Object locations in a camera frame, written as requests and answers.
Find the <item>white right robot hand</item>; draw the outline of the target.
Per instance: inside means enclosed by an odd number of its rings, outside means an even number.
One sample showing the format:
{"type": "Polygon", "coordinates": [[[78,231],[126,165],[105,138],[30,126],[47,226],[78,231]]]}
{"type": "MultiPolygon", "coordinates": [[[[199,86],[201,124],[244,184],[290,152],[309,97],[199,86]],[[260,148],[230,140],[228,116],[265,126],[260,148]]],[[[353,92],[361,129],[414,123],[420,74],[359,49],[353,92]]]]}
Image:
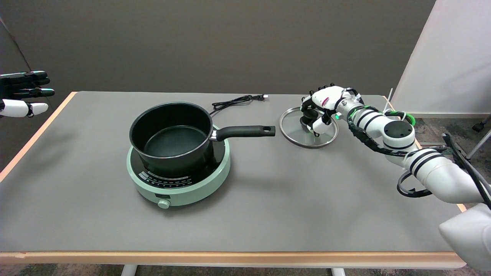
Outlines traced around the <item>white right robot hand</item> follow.
{"type": "Polygon", "coordinates": [[[324,86],[302,99],[300,112],[305,117],[305,128],[315,136],[329,132],[333,124],[332,116],[337,113],[338,105],[344,99],[350,99],[351,93],[346,88],[331,85],[324,86]]]}

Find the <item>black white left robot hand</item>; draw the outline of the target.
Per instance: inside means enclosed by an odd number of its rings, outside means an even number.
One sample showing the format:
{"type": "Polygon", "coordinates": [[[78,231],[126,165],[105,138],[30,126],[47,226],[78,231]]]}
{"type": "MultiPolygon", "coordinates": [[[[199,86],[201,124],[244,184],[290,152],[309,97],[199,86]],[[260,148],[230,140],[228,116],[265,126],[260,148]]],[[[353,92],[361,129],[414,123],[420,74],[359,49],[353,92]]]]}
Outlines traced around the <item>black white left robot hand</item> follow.
{"type": "Polygon", "coordinates": [[[44,89],[50,83],[45,71],[18,72],[0,76],[0,115],[2,117],[34,117],[46,112],[49,104],[26,102],[25,99],[51,97],[54,89],[44,89]]]}

